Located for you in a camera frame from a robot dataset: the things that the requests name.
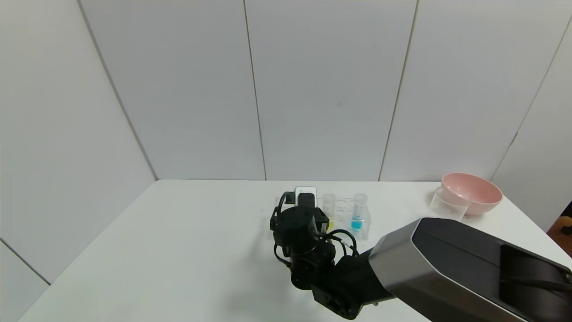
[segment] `white table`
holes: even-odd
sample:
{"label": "white table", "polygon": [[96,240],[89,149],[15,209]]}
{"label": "white table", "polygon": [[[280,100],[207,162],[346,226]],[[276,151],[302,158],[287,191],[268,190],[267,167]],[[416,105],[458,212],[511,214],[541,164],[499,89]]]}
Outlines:
{"label": "white table", "polygon": [[[426,214],[436,182],[161,180],[96,238],[21,322],[343,321],[294,288],[272,253],[276,197],[296,186],[318,194],[365,193],[366,250]],[[504,199],[477,229],[568,267],[572,260]],[[362,309],[359,321],[427,321],[400,300]]]}

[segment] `black cable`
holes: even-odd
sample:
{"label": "black cable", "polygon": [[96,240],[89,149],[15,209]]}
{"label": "black cable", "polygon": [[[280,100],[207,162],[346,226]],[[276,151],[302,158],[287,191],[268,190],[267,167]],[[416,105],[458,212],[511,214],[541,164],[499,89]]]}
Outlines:
{"label": "black cable", "polygon": [[330,239],[333,235],[337,234],[337,233],[341,233],[341,234],[345,234],[348,235],[353,243],[353,246],[350,246],[349,248],[352,250],[352,256],[357,256],[359,255],[358,252],[358,242],[356,242],[356,238],[347,230],[344,229],[336,229],[336,230],[332,230],[330,231],[328,234],[326,234],[324,236],[325,239]]}
{"label": "black cable", "polygon": [[348,252],[347,252],[347,250],[345,249],[345,244],[343,243],[343,241],[341,240],[340,237],[331,236],[329,239],[339,242],[340,245],[341,245],[341,248],[344,250],[344,256],[348,256]]}
{"label": "black cable", "polygon": [[290,268],[292,267],[292,263],[290,263],[289,261],[283,259],[282,257],[278,256],[278,253],[276,252],[276,249],[278,249],[278,245],[274,244],[274,256],[276,256],[276,258],[284,265],[286,265],[286,267]]}
{"label": "black cable", "polygon": [[288,193],[283,193],[282,196],[280,197],[280,201],[278,201],[278,207],[276,207],[277,208],[276,214],[282,213],[282,205],[284,204],[284,200],[286,200],[287,195]]}

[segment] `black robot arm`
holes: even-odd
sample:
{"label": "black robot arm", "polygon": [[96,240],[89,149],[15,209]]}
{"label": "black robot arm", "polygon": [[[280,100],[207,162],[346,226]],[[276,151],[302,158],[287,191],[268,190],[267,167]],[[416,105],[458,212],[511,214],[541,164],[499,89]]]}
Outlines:
{"label": "black robot arm", "polygon": [[328,218],[315,200],[283,195],[271,219],[275,255],[295,287],[341,317],[397,297],[432,321],[572,320],[569,268],[449,219],[419,219],[362,254],[352,237],[352,254],[334,263],[332,240],[341,240],[333,235],[342,231],[325,233]]}

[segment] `test tube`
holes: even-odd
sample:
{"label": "test tube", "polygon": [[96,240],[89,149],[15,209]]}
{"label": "test tube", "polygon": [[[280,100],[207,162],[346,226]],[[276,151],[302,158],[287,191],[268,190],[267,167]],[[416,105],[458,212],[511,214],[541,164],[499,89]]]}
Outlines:
{"label": "test tube", "polygon": [[356,194],[353,196],[353,214],[352,229],[360,230],[363,226],[363,219],[367,211],[367,196],[365,194]]}
{"label": "test tube", "polygon": [[336,209],[336,196],[334,194],[325,194],[322,196],[322,211],[329,219],[328,230],[333,228],[333,218]]}

